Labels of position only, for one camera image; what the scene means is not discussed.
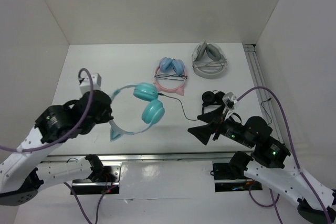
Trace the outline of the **teal cat-ear headphones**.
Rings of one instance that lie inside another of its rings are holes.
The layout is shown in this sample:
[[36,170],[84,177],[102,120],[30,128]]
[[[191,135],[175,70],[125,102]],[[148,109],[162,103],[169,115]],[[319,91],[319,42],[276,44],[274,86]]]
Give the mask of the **teal cat-ear headphones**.
[[133,95],[143,101],[148,102],[144,111],[142,112],[141,120],[146,124],[146,127],[140,131],[130,132],[118,127],[114,119],[109,121],[110,124],[110,141],[116,141],[124,135],[137,135],[150,129],[153,125],[157,124],[165,114],[163,103],[158,100],[159,92],[155,85],[141,82],[132,83],[121,88],[116,89],[110,99],[111,102],[115,100],[116,96],[124,89],[133,88]]

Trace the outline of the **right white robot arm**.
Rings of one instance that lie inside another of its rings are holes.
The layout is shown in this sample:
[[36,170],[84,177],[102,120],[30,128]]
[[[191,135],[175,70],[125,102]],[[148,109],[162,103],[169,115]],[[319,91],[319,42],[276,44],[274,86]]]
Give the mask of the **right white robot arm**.
[[335,190],[299,167],[285,144],[271,136],[272,128],[263,118],[252,116],[241,124],[228,117],[223,106],[197,118],[205,124],[188,132],[202,144],[224,136],[253,149],[250,154],[238,151],[231,158],[229,172],[233,177],[245,176],[267,186],[291,202],[310,223],[334,223]]

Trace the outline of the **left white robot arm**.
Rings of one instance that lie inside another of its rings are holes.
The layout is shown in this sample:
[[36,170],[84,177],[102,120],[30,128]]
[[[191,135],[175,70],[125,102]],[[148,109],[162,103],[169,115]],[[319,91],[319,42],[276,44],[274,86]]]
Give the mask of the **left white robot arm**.
[[39,191],[74,179],[92,182],[104,177],[106,169],[96,154],[62,165],[39,167],[49,153],[60,147],[55,141],[69,132],[85,111],[89,93],[79,100],[48,107],[19,146],[1,162],[1,205],[19,206],[32,200]]

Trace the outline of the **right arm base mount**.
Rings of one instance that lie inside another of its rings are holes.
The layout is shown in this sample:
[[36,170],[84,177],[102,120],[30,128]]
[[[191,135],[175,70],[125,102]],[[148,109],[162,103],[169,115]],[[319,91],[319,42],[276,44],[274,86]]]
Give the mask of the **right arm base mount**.
[[244,152],[236,152],[230,161],[213,163],[210,174],[214,177],[215,191],[234,192],[262,190],[262,185],[244,175],[244,168],[253,159]]

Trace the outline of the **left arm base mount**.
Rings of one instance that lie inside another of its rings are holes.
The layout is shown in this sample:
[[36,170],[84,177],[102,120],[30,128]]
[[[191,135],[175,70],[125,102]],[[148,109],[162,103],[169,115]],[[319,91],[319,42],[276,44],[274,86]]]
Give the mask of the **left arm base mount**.
[[97,155],[90,154],[85,157],[99,164],[100,170],[94,172],[93,176],[86,179],[75,179],[71,187],[77,195],[99,195],[99,194],[118,194],[121,174],[121,163],[104,163]]

